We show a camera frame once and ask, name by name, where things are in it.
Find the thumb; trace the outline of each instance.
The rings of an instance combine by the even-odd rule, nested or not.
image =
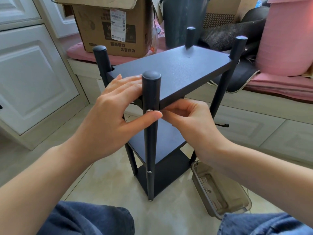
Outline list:
[[[182,122],[182,119],[184,118],[183,116],[175,114],[169,110],[162,110],[162,114],[163,114],[162,119],[169,122],[170,124],[172,124],[172,126],[179,130],[179,126]]]
[[[162,118],[161,111],[154,110],[147,112],[143,116],[127,123],[124,126],[124,130],[127,132],[127,134],[131,134],[131,137],[135,134],[139,133],[141,130],[149,127],[152,125],[155,121]]]

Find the cabinet door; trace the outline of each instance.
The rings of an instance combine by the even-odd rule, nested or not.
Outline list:
[[[286,120],[261,148],[313,162],[313,125]]]
[[[40,19],[33,0],[0,0],[0,25]]]
[[[220,106],[214,118],[215,123],[229,124],[229,128],[217,126],[226,138],[254,146],[260,146],[284,120],[227,106]]]
[[[78,91],[46,27],[0,32],[0,119],[24,133]]]
[[[63,6],[55,4],[51,0],[39,0],[49,22],[53,27],[53,31],[57,38],[78,33],[78,28],[74,16],[65,17]]]

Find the tile floor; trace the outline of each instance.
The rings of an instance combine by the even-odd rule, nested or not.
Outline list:
[[[0,186],[33,163],[52,146],[67,140],[92,106],[85,107],[33,151],[28,151],[0,138]],[[127,121],[135,116],[125,115]],[[182,151],[191,156],[187,144]],[[142,163],[136,157],[137,166]],[[73,183],[62,197],[66,201],[82,201],[126,207],[134,217],[136,234],[216,234],[220,221],[208,215],[188,170],[153,202],[133,176],[126,150],[122,147],[110,157],[95,162]],[[281,210],[245,189],[252,200],[252,213]]]

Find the hand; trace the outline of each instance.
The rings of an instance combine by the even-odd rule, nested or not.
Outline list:
[[[119,75],[98,97],[76,133],[64,143],[75,160],[93,163],[119,150],[135,134],[162,117],[150,111],[132,122],[123,120],[127,106],[142,94],[141,76]]]
[[[162,113],[163,119],[180,131],[203,162],[230,143],[215,126],[205,102],[180,99]]]

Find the left hand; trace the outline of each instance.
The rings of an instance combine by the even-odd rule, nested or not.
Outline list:
[[[98,97],[76,133],[62,147],[67,147],[75,160],[88,163],[119,150],[134,135],[162,117],[162,113],[155,110],[126,123],[122,118],[123,113],[140,95],[141,76],[122,79],[119,75]]]

